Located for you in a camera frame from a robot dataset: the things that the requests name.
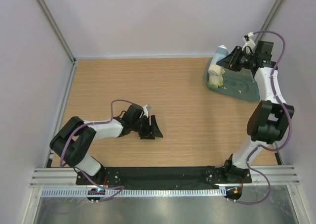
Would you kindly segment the blue orange dotted towel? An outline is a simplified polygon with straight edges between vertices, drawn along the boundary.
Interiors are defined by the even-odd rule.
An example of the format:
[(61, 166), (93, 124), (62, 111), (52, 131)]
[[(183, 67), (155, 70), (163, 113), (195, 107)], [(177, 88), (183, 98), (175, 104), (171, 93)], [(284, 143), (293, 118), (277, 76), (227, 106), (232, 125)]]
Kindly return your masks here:
[(224, 59), (228, 55), (229, 51), (224, 45), (218, 46), (209, 64), (208, 73), (210, 75), (221, 76), (223, 67), (219, 66), (217, 62)]

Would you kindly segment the yellow green patterned towel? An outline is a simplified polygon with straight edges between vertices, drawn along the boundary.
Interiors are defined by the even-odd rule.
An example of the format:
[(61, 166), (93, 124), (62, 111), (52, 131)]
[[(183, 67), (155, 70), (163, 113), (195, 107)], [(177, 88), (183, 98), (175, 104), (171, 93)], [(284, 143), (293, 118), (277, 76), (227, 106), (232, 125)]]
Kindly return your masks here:
[(209, 72), (209, 79), (208, 83), (215, 87), (215, 88), (220, 88), (223, 86), (223, 74), (225, 73), (225, 70), (222, 69), (219, 74), (217, 74), (214, 71)]

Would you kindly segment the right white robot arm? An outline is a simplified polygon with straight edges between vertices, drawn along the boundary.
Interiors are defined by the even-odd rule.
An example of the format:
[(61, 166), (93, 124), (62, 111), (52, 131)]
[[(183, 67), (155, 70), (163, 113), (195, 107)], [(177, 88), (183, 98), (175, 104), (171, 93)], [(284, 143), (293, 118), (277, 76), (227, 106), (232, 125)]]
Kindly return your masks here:
[(271, 60), (273, 43), (257, 45), (255, 49), (236, 46), (218, 65), (232, 71), (242, 68), (254, 73), (260, 102), (247, 123), (247, 138), (241, 148), (224, 163), (222, 176), (227, 182), (246, 181), (250, 165), (262, 151), (272, 151), (270, 145), (291, 133), (294, 107), (288, 105), (281, 95), (278, 84), (277, 62)]

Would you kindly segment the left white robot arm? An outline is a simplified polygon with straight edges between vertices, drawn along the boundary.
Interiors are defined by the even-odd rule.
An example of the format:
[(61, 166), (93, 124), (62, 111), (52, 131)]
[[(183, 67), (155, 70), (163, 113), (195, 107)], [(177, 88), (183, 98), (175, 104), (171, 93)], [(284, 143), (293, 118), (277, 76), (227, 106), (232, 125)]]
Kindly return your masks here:
[(93, 184), (100, 184), (105, 177), (101, 163), (88, 154), (93, 141), (122, 137), (137, 132), (141, 139), (163, 138), (154, 115), (133, 118), (129, 115), (113, 117), (107, 121), (84, 121), (72, 117), (50, 142), (50, 148), (61, 158), (61, 163), (76, 167), (87, 174)]

